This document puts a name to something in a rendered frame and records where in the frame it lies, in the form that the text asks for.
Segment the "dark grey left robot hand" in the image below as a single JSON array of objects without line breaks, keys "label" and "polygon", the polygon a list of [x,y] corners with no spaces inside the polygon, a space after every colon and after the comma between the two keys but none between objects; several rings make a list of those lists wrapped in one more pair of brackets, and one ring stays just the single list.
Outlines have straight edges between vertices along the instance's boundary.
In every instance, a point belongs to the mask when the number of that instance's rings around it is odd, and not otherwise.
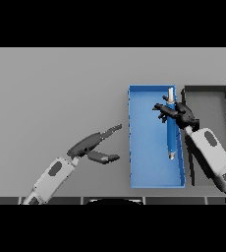
[{"label": "dark grey left robot hand", "polygon": [[95,148],[106,138],[109,138],[114,132],[120,130],[122,125],[116,125],[105,132],[97,132],[93,133],[84,139],[80,140],[74,146],[72,146],[68,151],[67,155],[70,158],[82,158],[83,156],[87,156],[88,159],[101,163],[107,164],[109,162],[118,160],[120,157],[118,155],[108,155],[101,152],[97,152]]}]

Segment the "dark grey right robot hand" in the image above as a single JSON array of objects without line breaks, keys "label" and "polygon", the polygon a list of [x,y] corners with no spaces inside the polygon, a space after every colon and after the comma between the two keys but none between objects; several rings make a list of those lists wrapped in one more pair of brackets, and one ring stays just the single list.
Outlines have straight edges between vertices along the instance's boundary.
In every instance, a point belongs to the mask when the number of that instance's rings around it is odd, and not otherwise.
[{"label": "dark grey right robot hand", "polygon": [[193,131],[199,129],[199,120],[195,118],[193,112],[184,102],[176,101],[174,108],[156,103],[152,109],[160,111],[158,118],[161,119],[163,123],[169,119],[174,119],[180,129],[185,129],[188,126],[190,126]]}]

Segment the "dark grey bin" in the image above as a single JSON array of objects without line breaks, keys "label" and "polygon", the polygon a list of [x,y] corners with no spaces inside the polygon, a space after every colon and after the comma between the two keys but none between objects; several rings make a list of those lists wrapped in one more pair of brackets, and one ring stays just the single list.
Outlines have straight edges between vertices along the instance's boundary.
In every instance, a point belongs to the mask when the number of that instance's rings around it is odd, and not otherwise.
[{"label": "dark grey bin", "polygon": [[184,86],[181,96],[200,127],[211,129],[226,151],[226,86]]}]

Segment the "blue bin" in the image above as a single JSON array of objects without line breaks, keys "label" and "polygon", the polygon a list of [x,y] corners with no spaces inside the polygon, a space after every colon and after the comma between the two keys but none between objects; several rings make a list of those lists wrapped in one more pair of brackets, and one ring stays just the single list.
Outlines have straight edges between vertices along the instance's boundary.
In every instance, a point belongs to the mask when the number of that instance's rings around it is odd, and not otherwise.
[{"label": "blue bin", "polygon": [[162,98],[175,85],[129,85],[129,154],[131,164],[131,187],[184,188],[186,183],[182,138],[175,125],[175,156],[169,158],[167,147],[167,123],[158,118],[156,103],[164,104]]}]

